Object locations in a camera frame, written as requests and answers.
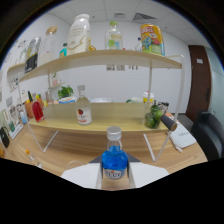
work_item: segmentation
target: white wall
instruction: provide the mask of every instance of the white wall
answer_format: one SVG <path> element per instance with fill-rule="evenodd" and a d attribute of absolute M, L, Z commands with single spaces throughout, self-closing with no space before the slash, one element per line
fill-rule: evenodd
<path fill-rule="evenodd" d="M 109 28 L 109 22 L 90 24 L 91 44 L 97 50 L 105 49 L 104 35 Z M 123 34 L 123 47 L 134 49 L 140 36 L 140 24 L 118 22 L 118 29 Z M 163 32 L 165 55 L 185 56 L 185 85 L 180 113 L 185 113 L 191 86 L 191 62 L 188 46 L 179 39 Z M 106 66 L 91 66 L 69 70 L 69 82 L 78 96 L 76 86 L 86 85 L 86 95 L 90 98 L 110 97 L 114 102 L 125 102 L 132 97 L 142 98 L 143 92 L 148 90 L 149 69 L 139 67 L 131 70 L 126 66 L 125 71 L 106 71 Z M 169 102 L 169 111 L 175 112 L 180 89 L 181 70 L 153 69 L 152 92 L 158 101 Z"/>
<path fill-rule="evenodd" d="M 63 48 L 63 43 L 67 42 L 68 31 L 70 25 L 66 22 L 62 21 L 60 18 L 45 14 L 39 17 L 35 22 L 30 24 L 29 27 L 18 37 L 18 43 L 12 45 L 12 48 L 9 50 L 12 54 L 12 62 L 15 59 L 19 59 L 21 49 L 18 48 L 18 45 L 21 41 L 27 40 L 27 45 L 29 45 L 30 41 L 35 37 L 41 37 L 42 39 L 45 37 L 46 30 L 52 26 L 57 25 L 57 46 L 56 52 L 58 52 L 57 57 L 59 57 L 59 52 Z M 13 104 L 17 104 L 17 98 L 19 96 L 18 90 L 13 91 L 10 93 L 8 82 L 11 81 L 14 77 L 17 77 L 19 72 L 24 72 L 24 69 L 17 69 L 13 73 L 9 73 L 7 76 L 8 68 L 10 67 L 10 61 L 3 63 L 1 70 L 3 71 L 2 77 L 2 101 L 0 102 L 0 111 L 6 108 L 6 99 L 10 96 L 13 96 Z M 30 91 L 31 93 L 36 92 L 37 94 L 40 93 L 40 90 L 48 90 L 48 81 L 47 76 L 38 77 L 32 80 L 28 80 L 25 82 L 21 82 L 21 91 Z"/>
<path fill-rule="evenodd" d="M 58 17 L 46 14 L 40 17 L 37 21 L 31 24 L 27 30 L 19 37 L 19 40 L 30 40 L 34 37 L 41 36 L 44 38 L 45 32 L 48 27 L 52 25 L 58 26 L 57 31 L 57 48 L 56 52 L 62 49 L 64 42 L 67 42 L 68 31 L 70 25 L 60 20 Z M 90 24 L 91 43 L 97 50 L 104 49 L 104 34 L 109 28 L 109 22 L 98 22 Z M 130 22 L 118 22 L 118 28 L 123 33 L 123 47 L 126 50 L 134 49 L 137 44 L 137 38 L 140 36 L 140 24 Z M 180 113 L 185 113 L 188 104 L 190 86 L 191 86 L 191 63 L 188 46 L 179 39 L 163 32 L 165 55 L 179 55 L 185 56 L 186 69 L 185 69 L 185 85 L 184 95 L 180 108 Z M 14 55 L 18 49 L 12 49 Z M 3 83 L 7 83 L 6 73 L 8 64 L 5 63 L 2 67 Z M 65 85 L 71 85 L 74 89 L 74 96 L 78 97 L 77 85 L 86 85 L 86 96 L 89 98 L 96 97 L 110 97 L 114 102 L 125 102 L 132 97 L 141 97 L 143 92 L 148 89 L 149 82 L 149 69 L 139 67 L 139 70 L 130 70 L 126 66 L 125 71 L 106 72 L 106 66 L 91 66 L 84 68 L 70 69 L 59 72 L 61 78 L 65 81 Z M 153 83 L 152 92 L 155 99 L 158 101 L 169 102 L 169 111 L 175 112 L 179 88 L 180 88 L 181 70 L 176 69 L 153 69 Z M 21 90 L 30 90 L 31 93 L 39 93 L 41 90 L 47 90 L 47 76 L 38 77 L 21 83 Z M 53 91 L 53 97 L 57 99 L 57 87 Z M 18 97 L 18 92 L 12 93 L 14 96 L 14 103 Z M 6 104 L 5 100 L 10 96 L 7 85 L 3 86 L 3 99 L 0 102 L 0 110 L 4 109 Z"/>
<path fill-rule="evenodd" d="M 212 91 L 209 108 L 214 111 L 214 115 L 224 126 L 224 71 L 223 67 L 212 49 L 206 48 L 211 67 Z"/>

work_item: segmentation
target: glass bottle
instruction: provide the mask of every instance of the glass bottle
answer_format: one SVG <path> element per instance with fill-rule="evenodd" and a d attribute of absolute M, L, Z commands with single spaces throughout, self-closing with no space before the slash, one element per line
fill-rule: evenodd
<path fill-rule="evenodd" d="M 63 44 L 63 49 L 60 51 L 60 58 L 65 57 L 67 55 L 67 43 Z"/>
<path fill-rule="evenodd" d="M 44 120 L 44 114 L 41 109 L 40 103 L 36 99 L 36 93 L 32 94 L 32 97 L 33 97 L 33 105 L 32 105 L 33 114 L 36 119 L 36 122 L 40 122 Z"/>
<path fill-rule="evenodd" d="M 121 128 L 110 126 L 107 129 L 107 138 L 107 150 L 102 155 L 104 173 L 110 179 L 120 179 L 128 165 L 128 157 L 121 143 Z"/>
<path fill-rule="evenodd" d="M 68 33 L 67 55 L 89 51 L 89 33 L 89 15 L 76 16 Z"/>
<path fill-rule="evenodd" d="M 105 49 L 123 50 L 122 34 L 116 21 L 110 21 L 110 29 L 105 34 Z"/>
<path fill-rule="evenodd" d="M 55 45 L 57 26 L 49 27 L 46 31 L 46 36 L 41 42 L 39 50 L 38 66 L 45 64 L 55 59 Z"/>
<path fill-rule="evenodd" d="M 34 156 L 33 154 L 30 153 L 30 151 L 28 149 L 26 149 L 26 155 L 29 157 L 30 163 L 33 166 L 37 166 L 39 168 L 42 168 L 42 164 L 40 163 L 40 161 L 37 159 L 36 156 Z"/>
<path fill-rule="evenodd" d="M 95 51 L 96 48 L 91 45 L 91 38 L 89 38 L 89 51 Z"/>
<path fill-rule="evenodd" d="M 142 51 L 142 41 L 141 37 L 138 37 L 138 44 L 135 46 L 136 51 Z"/>
<path fill-rule="evenodd" d="M 80 125 L 92 123 L 91 103 L 84 95 L 85 86 L 78 86 L 79 98 L 75 101 L 77 120 Z"/>

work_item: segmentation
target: water bottle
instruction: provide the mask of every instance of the water bottle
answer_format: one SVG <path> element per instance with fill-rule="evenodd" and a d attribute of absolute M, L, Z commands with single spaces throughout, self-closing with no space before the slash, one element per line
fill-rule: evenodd
<path fill-rule="evenodd" d="M 110 126 L 107 129 L 107 138 L 107 150 L 102 155 L 104 173 L 109 179 L 120 179 L 128 164 L 128 157 L 122 149 L 120 127 Z"/>
<path fill-rule="evenodd" d="M 39 168 L 42 168 L 42 164 L 40 163 L 40 161 L 37 159 L 36 156 L 34 156 L 33 154 L 31 154 L 29 150 L 26 150 L 25 152 L 26 152 L 27 156 L 29 157 L 29 160 L 30 160 L 30 164 L 31 165 L 37 166 Z"/>
<path fill-rule="evenodd" d="M 141 37 L 138 37 L 138 44 L 135 46 L 136 51 L 142 51 Z"/>
<path fill-rule="evenodd" d="M 117 29 L 116 21 L 110 21 L 110 29 L 105 34 L 105 48 L 107 50 L 123 50 L 122 33 Z"/>

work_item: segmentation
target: potted plant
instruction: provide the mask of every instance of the potted plant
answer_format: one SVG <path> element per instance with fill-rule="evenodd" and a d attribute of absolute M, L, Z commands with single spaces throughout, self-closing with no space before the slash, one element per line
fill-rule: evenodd
<path fill-rule="evenodd" d="M 58 90 L 58 97 L 59 99 L 65 98 L 65 97 L 70 97 L 73 95 L 73 89 L 68 85 L 67 87 L 61 86 L 61 90 Z"/>

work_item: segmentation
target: cabinet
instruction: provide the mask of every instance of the cabinet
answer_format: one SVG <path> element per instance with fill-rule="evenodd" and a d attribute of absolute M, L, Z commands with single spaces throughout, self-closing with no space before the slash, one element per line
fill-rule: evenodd
<path fill-rule="evenodd" d="M 180 57 L 182 63 L 172 60 L 172 57 Z M 56 73 L 66 69 L 77 67 L 107 65 L 107 64 L 123 64 L 135 65 L 149 68 L 149 92 L 151 92 L 152 69 L 154 68 L 170 68 L 181 69 L 181 85 L 178 105 L 176 109 L 175 119 L 177 118 L 180 102 L 183 94 L 184 83 L 184 57 L 182 55 L 174 55 L 164 57 L 157 54 L 150 54 L 138 51 L 127 50 L 97 50 L 83 52 L 66 57 L 58 58 L 43 64 L 29 73 L 22 76 L 19 82 L 29 80 L 46 74 Z M 124 132 L 159 132 L 168 131 L 166 126 L 161 122 L 158 129 L 148 129 L 143 126 L 142 119 L 144 116 L 144 104 L 128 104 L 128 103 L 100 103 L 92 104 L 93 123 L 88 126 L 80 126 L 76 122 L 75 105 L 53 105 L 44 111 L 45 120 L 37 123 L 34 119 L 29 121 L 29 125 L 41 126 L 55 130 L 67 132 L 105 132 L 110 125 L 119 125 Z"/>

